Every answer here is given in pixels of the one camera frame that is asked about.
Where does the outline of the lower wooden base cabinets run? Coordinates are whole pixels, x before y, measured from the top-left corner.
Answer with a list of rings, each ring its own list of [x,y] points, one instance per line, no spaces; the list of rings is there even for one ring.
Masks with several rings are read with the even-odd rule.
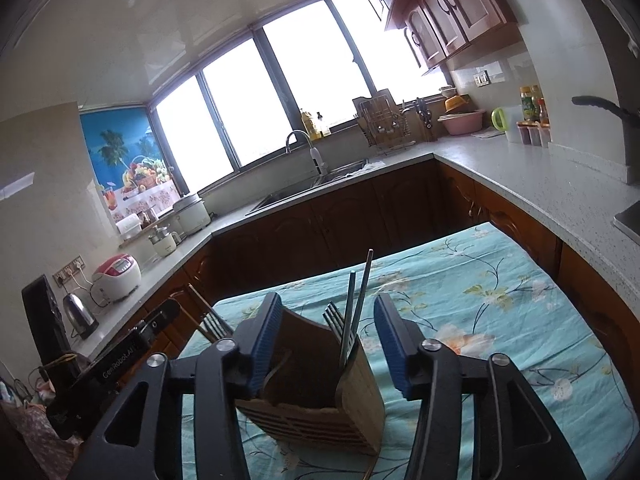
[[[419,162],[381,177],[207,237],[203,248],[170,272],[167,284],[134,308],[122,335],[175,295],[192,316],[209,302],[351,266],[375,255],[421,245],[490,222],[520,244],[559,284],[632,379],[639,376],[639,323],[600,274],[530,214],[442,162]]]

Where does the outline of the black wok pan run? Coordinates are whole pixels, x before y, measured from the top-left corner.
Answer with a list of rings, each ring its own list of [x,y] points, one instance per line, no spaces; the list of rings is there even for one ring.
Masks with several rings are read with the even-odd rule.
[[[577,106],[602,108],[602,110],[607,110],[611,114],[620,118],[623,122],[632,125],[634,128],[639,127],[638,113],[631,113],[629,110],[625,110],[607,99],[599,98],[598,96],[573,96],[572,103]]]

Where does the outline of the white slow cooker pot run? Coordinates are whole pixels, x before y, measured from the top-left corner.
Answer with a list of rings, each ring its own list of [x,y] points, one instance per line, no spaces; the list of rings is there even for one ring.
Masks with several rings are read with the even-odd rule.
[[[186,236],[206,228],[212,219],[198,193],[191,193],[172,205],[177,221]]]

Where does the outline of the green handled white jug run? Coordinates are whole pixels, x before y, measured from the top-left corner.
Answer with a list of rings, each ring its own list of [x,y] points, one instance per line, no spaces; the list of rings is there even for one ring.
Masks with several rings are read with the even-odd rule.
[[[506,114],[506,110],[503,107],[495,108],[490,114],[490,120],[492,126],[503,133],[506,133],[509,129],[509,118]]]

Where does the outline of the wooden chopstick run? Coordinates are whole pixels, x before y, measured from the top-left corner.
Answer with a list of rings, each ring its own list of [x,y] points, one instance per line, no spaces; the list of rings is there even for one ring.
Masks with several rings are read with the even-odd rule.
[[[200,295],[198,290],[191,283],[188,284],[188,287],[190,289],[191,294],[194,296],[196,303],[198,304],[198,308],[202,312],[203,323],[206,327],[206,330],[208,330],[209,333],[212,334],[214,332],[214,326],[209,323],[209,319],[208,319],[209,305],[207,304],[206,300]]]

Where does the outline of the cream small blender appliance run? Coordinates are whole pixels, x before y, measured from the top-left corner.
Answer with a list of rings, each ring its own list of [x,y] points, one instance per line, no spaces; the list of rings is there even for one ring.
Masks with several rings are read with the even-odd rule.
[[[160,257],[167,257],[174,252],[181,242],[178,232],[171,231],[168,226],[154,226],[149,235],[153,249]]]

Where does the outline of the wooden utensil holder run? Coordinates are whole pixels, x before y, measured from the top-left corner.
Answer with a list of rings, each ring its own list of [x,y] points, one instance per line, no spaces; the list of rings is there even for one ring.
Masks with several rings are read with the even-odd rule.
[[[235,402],[274,440],[376,455],[385,408],[360,342],[338,365],[340,344],[326,327],[284,310],[258,397]]]

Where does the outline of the steel kitchen sink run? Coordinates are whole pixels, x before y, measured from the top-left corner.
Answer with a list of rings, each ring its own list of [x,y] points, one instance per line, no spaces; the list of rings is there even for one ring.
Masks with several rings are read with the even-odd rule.
[[[350,164],[338,167],[334,170],[330,170],[324,176],[311,177],[303,181],[291,184],[286,188],[281,188],[279,191],[270,193],[265,198],[263,198],[253,209],[248,212],[248,214],[254,214],[254,212],[260,211],[273,204],[280,203],[282,202],[282,200],[288,200],[290,197],[306,193],[309,190],[320,188],[320,186],[329,184],[333,181],[349,177],[355,172],[363,169],[368,162],[369,161],[366,158],[360,159],[356,162],[351,162]]]

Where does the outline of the silver metal chopstick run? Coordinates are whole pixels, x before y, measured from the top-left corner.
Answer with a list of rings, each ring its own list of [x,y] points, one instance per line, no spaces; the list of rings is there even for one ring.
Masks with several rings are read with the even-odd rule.
[[[366,263],[364,264],[363,274],[362,274],[357,302],[356,302],[356,308],[355,308],[354,314],[352,315],[352,324],[350,324],[350,341],[349,342],[352,344],[352,346],[354,345],[356,336],[357,336],[357,330],[358,330],[358,325],[361,318],[364,297],[366,296],[373,255],[374,255],[374,251],[372,248],[370,248],[367,253]]]

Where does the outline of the dark metal chopstick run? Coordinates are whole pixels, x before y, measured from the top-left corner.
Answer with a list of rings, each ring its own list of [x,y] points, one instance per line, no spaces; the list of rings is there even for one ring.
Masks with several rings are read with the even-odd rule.
[[[355,285],[356,285],[356,272],[349,273],[346,309],[344,315],[343,331],[341,338],[341,354],[340,354],[340,367],[341,370],[345,366],[347,359],[347,347],[349,343],[350,334],[350,322],[352,322],[352,309],[354,308],[355,298]]]

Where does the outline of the steel electric kettle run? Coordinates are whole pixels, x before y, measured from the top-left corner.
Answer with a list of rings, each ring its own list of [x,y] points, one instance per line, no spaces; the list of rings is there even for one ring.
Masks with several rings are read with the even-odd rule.
[[[64,312],[81,339],[87,339],[99,326],[98,320],[81,299],[69,292],[63,298]]]

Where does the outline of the pink plastic basin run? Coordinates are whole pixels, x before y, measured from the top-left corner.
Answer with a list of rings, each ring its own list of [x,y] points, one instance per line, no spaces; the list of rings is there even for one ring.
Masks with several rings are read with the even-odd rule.
[[[482,130],[484,116],[484,110],[474,110],[474,112],[442,115],[438,121],[450,136],[464,136]]]

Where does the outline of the condiment bottles group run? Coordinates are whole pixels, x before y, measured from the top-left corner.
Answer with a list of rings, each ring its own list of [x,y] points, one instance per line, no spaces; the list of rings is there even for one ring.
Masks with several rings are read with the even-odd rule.
[[[520,88],[522,119],[516,123],[523,144],[548,148],[551,131],[546,101],[536,84]]]

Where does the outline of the upper wooden wall cabinets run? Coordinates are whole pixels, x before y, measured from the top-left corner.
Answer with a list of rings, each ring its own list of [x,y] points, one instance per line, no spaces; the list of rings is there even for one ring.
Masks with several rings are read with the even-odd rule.
[[[428,70],[457,68],[522,40],[506,0],[378,0],[387,29],[401,29]]]

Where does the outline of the yellow oil bottle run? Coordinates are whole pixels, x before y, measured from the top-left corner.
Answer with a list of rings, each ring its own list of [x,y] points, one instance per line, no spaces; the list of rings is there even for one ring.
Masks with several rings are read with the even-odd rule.
[[[306,133],[308,134],[311,141],[317,141],[322,138],[322,133],[317,128],[316,124],[314,123],[314,118],[312,118],[312,115],[310,113],[306,112],[306,110],[302,110],[300,112],[300,120],[302,121]]]

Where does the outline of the fruit beach poster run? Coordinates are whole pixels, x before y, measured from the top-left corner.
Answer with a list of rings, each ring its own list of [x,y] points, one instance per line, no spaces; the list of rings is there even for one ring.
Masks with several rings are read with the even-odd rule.
[[[180,198],[143,107],[80,115],[90,162],[115,222],[151,209],[160,216]]]

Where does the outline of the yellow bowl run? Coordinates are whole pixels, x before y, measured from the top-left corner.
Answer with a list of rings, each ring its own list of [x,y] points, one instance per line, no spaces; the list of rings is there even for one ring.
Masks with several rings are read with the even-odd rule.
[[[447,114],[469,113],[473,104],[466,96],[452,96],[445,100],[445,110]]]

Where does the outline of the knife block with knives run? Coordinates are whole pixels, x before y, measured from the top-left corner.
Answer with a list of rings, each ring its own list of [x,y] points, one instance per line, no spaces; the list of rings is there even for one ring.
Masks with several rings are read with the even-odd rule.
[[[437,134],[433,130],[432,112],[428,108],[426,101],[421,98],[414,100],[414,110],[420,118],[422,125],[422,136],[426,142],[434,142],[437,140]]]

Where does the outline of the white red rice cooker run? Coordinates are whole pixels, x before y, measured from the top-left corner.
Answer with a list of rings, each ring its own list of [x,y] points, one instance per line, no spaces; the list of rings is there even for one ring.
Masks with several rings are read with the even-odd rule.
[[[100,307],[128,297],[142,281],[140,266],[129,254],[107,259],[93,273],[90,296]]]

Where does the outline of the wooden dish rack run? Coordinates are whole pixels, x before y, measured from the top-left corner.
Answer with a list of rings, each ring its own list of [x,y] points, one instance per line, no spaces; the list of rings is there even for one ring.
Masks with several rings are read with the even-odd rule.
[[[390,90],[378,90],[372,98],[358,96],[352,104],[370,148],[385,154],[398,148],[408,148],[414,143],[404,112],[395,103]]]

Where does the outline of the teal floral tablecloth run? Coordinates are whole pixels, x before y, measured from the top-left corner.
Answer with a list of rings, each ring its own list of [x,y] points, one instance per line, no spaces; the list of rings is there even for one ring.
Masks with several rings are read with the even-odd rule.
[[[378,457],[280,443],[239,421],[255,479],[400,479],[419,404],[395,389],[373,321],[378,294],[424,335],[473,358],[501,352],[521,370],[563,431],[585,475],[607,477],[639,423],[620,373],[552,278],[513,240],[481,224],[376,259],[358,334],[385,405]]]

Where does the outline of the wall power outlet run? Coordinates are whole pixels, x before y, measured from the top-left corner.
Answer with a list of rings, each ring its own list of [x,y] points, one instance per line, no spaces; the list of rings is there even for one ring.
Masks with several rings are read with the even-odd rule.
[[[85,267],[84,259],[81,256],[77,256],[70,263],[67,263],[66,266],[63,266],[61,270],[52,275],[53,281],[58,286],[62,286],[84,270]]]

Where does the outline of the silver fork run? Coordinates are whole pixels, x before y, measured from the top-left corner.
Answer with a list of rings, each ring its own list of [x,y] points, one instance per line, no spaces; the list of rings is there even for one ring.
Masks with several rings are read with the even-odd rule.
[[[230,338],[233,335],[232,328],[213,309],[204,315],[202,324],[206,332],[215,340]]]
[[[326,325],[329,327],[338,342],[342,342],[344,334],[344,318],[343,315],[341,315],[341,312],[337,309],[337,306],[333,302],[330,302],[326,306],[326,310],[324,310],[322,316],[326,321]]]

